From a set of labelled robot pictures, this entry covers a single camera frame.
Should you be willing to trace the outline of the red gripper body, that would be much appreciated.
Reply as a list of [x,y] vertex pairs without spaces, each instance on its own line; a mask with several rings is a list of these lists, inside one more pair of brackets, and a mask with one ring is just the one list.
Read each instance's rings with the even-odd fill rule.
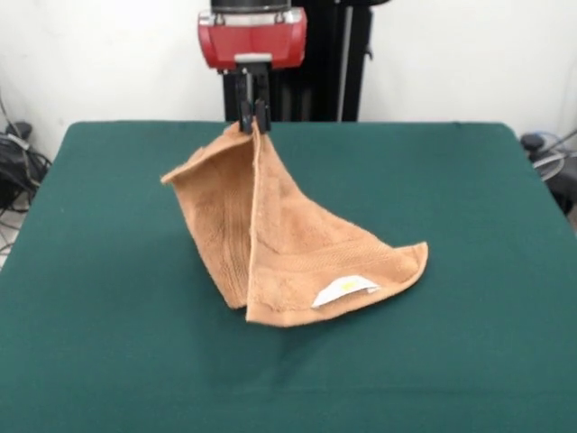
[[197,18],[197,36],[210,69],[245,64],[290,69],[305,58],[307,15],[302,7],[247,14],[204,11]]

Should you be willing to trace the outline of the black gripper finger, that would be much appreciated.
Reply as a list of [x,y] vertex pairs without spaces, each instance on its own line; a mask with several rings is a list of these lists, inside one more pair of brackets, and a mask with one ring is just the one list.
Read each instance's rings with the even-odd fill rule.
[[246,69],[240,69],[235,75],[235,91],[239,129],[245,134],[252,133],[252,102],[249,89],[252,77]]
[[253,72],[253,112],[260,133],[267,133],[271,124],[270,81],[267,67],[258,67]]

